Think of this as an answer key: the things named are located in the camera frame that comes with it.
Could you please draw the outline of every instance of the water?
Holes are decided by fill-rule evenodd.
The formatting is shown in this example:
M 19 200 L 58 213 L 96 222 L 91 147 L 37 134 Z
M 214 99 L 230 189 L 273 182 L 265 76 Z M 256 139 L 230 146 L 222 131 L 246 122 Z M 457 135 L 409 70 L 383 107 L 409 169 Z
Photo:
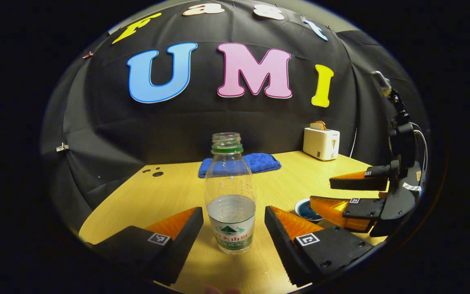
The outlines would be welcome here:
M 228 254 L 250 249 L 255 223 L 255 203 L 242 195 L 223 195 L 207 206 L 219 248 Z

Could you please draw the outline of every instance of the black fabric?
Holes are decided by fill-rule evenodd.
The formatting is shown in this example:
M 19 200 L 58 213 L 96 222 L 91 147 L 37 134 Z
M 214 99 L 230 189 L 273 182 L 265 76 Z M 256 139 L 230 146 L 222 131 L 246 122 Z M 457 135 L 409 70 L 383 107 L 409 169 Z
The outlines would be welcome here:
M 183 16 L 189 3 L 163 9 L 162 15 L 136 29 L 134 35 L 112 45 L 126 29 L 121 28 L 101 38 L 92 47 L 95 54 L 78 58 L 62 77 L 45 116 L 48 131 L 43 132 L 42 148 L 51 150 L 62 141 L 69 145 L 65 152 L 71 175 L 65 177 L 73 177 L 91 209 L 145 164 L 209 157 L 211 134 L 216 132 L 239 132 L 246 154 L 274 154 L 302 150 L 304 128 L 322 120 L 341 133 L 339 153 L 349 156 L 353 149 L 352 158 L 370 165 L 386 164 L 390 159 L 386 118 L 393 113 L 371 77 L 374 70 L 390 78 L 414 120 L 426 127 L 413 83 L 401 65 L 365 33 L 334 33 L 317 24 L 328 37 L 324 41 L 302 22 L 300 14 L 285 8 L 280 8 L 285 19 L 278 21 L 253 13 L 253 6 L 261 2 L 217 2 L 225 9 L 223 13 Z M 184 42 L 198 44 L 191 54 L 187 88 L 170 100 L 153 104 L 130 97 L 127 60 L 158 50 L 151 82 L 166 84 L 173 71 L 173 58 L 166 49 Z M 243 78 L 244 95 L 218 96 L 216 90 L 224 80 L 224 55 L 217 46 L 226 42 L 245 44 L 257 61 L 269 49 L 289 52 L 293 96 L 267 97 L 268 80 L 254 96 Z M 311 104 L 317 89 L 315 65 L 334 72 L 327 108 Z

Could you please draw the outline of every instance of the letter m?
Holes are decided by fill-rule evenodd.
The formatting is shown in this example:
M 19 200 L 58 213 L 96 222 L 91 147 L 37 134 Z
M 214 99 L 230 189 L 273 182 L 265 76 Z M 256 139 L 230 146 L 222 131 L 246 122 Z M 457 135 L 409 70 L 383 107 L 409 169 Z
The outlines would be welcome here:
M 288 52 L 270 49 L 259 63 L 246 45 L 238 43 L 223 43 L 217 49 L 224 53 L 224 85 L 217 89 L 222 97 L 239 97 L 246 90 L 240 85 L 239 73 L 253 95 L 257 95 L 269 76 L 269 85 L 264 93 L 272 98 L 289 98 Z

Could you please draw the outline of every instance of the bottle label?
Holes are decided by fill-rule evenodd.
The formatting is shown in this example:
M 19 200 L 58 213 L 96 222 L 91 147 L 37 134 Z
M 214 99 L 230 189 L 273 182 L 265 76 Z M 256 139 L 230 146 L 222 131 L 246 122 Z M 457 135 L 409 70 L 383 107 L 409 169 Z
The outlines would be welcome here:
M 225 223 L 209 217 L 217 243 L 228 250 L 244 249 L 251 245 L 255 214 L 245 221 Z

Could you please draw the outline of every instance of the blue towel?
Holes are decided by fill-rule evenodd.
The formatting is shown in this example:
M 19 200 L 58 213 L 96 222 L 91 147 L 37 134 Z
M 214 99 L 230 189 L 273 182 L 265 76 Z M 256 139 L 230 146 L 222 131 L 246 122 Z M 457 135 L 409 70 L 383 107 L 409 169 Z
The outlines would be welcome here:
M 276 160 L 273 156 L 266 153 L 252 153 L 246 156 L 243 156 L 244 160 L 250 167 L 252 173 L 263 173 L 268 171 L 274 171 L 276 169 L 280 169 L 282 165 L 278 160 Z M 206 171 L 208 170 L 209 165 L 211 164 L 212 158 L 206 158 L 203 160 L 201 167 L 199 167 L 199 178 L 204 178 L 206 176 Z M 235 169 L 233 166 L 230 169 L 230 166 L 224 166 L 224 169 L 229 173 L 230 170 Z

